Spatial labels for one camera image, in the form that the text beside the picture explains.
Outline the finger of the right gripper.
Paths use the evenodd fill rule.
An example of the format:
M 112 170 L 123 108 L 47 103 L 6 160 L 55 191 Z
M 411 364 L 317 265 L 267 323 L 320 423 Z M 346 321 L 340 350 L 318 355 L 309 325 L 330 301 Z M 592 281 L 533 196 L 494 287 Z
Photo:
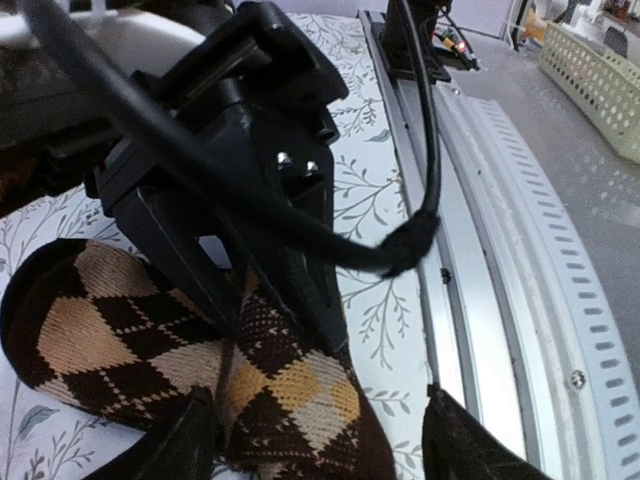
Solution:
M 237 330 L 240 294 L 199 243 L 202 206 L 183 191 L 138 186 L 107 204 L 107 213 L 140 253 L 214 321 Z

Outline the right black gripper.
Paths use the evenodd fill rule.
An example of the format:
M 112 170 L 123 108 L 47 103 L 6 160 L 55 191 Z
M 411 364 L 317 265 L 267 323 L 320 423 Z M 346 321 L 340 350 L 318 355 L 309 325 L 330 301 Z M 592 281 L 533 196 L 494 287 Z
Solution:
M 165 73 L 130 78 L 252 192 L 260 211 L 227 220 L 238 254 L 315 346 L 341 350 L 336 270 L 321 250 L 339 137 L 328 107 L 348 94 L 337 68 L 275 4 L 246 2 Z

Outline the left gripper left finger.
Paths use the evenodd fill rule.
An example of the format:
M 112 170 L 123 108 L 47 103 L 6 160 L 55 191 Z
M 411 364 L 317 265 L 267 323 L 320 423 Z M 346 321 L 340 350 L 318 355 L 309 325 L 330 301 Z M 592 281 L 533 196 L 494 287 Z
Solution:
M 210 390 L 194 387 L 184 401 L 131 448 L 88 475 L 93 480 L 209 479 L 217 419 Z

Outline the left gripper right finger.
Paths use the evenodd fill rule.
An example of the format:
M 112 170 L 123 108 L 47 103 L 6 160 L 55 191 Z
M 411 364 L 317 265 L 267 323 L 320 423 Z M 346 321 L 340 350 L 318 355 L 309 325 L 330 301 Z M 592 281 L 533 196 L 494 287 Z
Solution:
M 427 479 L 541 480 L 546 474 L 513 454 L 438 384 L 428 386 L 422 427 Z

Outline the brown argyle sock pair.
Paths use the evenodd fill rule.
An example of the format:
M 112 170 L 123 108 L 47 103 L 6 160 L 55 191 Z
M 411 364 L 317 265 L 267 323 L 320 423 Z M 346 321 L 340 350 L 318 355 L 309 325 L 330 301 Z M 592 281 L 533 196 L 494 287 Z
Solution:
M 150 263 L 58 239 L 9 280 L 1 345 L 29 388 L 141 430 L 200 388 L 214 400 L 216 451 L 261 479 L 396 475 L 348 351 L 316 348 L 254 276 L 226 339 Z

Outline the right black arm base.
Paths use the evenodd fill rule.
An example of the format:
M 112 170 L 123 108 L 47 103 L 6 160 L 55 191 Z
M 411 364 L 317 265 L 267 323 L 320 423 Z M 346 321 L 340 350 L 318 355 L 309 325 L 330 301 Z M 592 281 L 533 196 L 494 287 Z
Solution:
M 474 50 L 451 18 L 452 1 L 407 1 L 418 42 L 402 13 L 402 1 L 389 1 L 376 40 L 383 53 L 385 66 L 394 78 L 414 80 L 411 49 L 420 45 L 424 64 L 432 84 L 450 82 L 447 67 L 460 71 L 479 71 Z

